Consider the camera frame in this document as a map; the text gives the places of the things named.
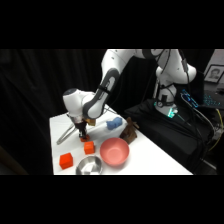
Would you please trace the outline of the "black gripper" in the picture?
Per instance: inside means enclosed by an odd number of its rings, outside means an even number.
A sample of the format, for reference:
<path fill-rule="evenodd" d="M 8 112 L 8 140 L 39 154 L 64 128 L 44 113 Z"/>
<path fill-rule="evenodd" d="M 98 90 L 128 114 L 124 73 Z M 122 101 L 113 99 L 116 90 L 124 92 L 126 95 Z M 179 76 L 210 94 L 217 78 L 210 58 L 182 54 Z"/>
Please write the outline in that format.
<path fill-rule="evenodd" d="M 74 124 L 77 129 L 79 129 L 79 137 L 83 137 L 83 130 L 84 136 L 88 135 L 88 130 L 86 129 L 87 121 L 82 117 L 78 116 L 74 118 Z"/>

